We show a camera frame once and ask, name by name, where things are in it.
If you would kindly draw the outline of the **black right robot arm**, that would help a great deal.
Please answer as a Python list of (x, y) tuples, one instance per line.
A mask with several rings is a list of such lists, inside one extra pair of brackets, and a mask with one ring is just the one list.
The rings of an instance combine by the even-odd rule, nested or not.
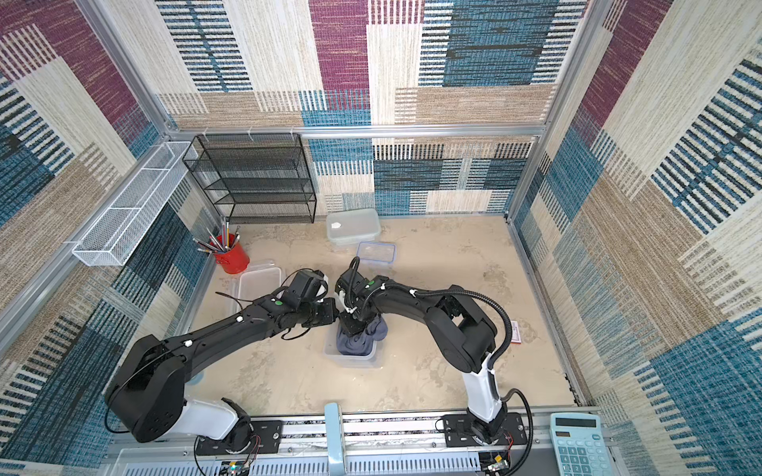
[(385, 277), (362, 277), (346, 270), (335, 291), (344, 306), (341, 325), (350, 333), (380, 315), (401, 315), (428, 329), (450, 366), (462, 373), (471, 418), (471, 433), (481, 444), (502, 437), (507, 417), (494, 372), (508, 349), (512, 324), (505, 309), (490, 297), (452, 285), (445, 290), (420, 290)]

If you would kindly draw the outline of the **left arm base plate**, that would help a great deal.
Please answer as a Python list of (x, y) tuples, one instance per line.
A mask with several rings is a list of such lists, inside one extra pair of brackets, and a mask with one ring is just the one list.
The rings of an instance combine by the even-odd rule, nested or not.
[(194, 452), (196, 456), (274, 454), (281, 444), (283, 426), (283, 420), (241, 422), (223, 440), (201, 436)]

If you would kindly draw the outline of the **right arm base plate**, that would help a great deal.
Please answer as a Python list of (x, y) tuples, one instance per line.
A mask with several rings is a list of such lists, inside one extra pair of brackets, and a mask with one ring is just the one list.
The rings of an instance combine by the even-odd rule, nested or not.
[(470, 413), (449, 414), (440, 418), (446, 446), (508, 446), (525, 445), (528, 426), (519, 413), (500, 413), (492, 422), (482, 422)]

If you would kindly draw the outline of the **clear lunch box lid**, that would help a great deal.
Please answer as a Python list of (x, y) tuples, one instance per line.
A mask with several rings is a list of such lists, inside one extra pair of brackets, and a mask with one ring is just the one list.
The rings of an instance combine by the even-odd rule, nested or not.
[(241, 274), (233, 278), (229, 293), (242, 305), (248, 305), (250, 299), (268, 295), (279, 288), (283, 279), (282, 269), (273, 260), (250, 263)]

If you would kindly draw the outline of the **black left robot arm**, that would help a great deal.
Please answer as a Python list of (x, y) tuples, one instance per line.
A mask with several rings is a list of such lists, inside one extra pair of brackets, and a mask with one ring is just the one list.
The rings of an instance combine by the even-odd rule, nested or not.
[(202, 370), (297, 325), (320, 327), (338, 318), (332, 297), (291, 305), (284, 297), (265, 295), (196, 331), (164, 340), (147, 335), (135, 342), (112, 378), (105, 404), (135, 440), (157, 440), (181, 419), (185, 386)]

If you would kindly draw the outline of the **large clear plastic lunch box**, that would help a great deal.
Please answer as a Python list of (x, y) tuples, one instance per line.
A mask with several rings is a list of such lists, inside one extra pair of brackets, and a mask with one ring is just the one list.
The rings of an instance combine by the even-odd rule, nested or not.
[(335, 364), (345, 368), (370, 369), (381, 367), (382, 341), (388, 334), (384, 317), (375, 317), (369, 329), (353, 336), (344, 332), (337, 319), (327, 332), (323, 353)]

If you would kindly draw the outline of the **dark blue cloth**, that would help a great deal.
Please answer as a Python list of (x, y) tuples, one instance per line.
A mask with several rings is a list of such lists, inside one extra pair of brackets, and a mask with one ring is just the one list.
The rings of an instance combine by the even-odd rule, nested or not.
[(367, 356), (373, 346), (384, 340), (387, 334), (388, 325), (381, 315), (375, 317), (363, 331), (355, 335), (350, 335), (340, 326), (337, 331), (337, 351), (342, 355)]

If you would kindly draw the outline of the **small blue-rimmed lunch box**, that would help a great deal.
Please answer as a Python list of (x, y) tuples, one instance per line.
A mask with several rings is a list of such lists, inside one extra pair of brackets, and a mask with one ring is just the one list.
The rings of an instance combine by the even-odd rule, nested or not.
[(397, 247), (393, 243), (366, 241), (358, 244), (356, 256), (366, 266), (391, 267), (396, 259)]

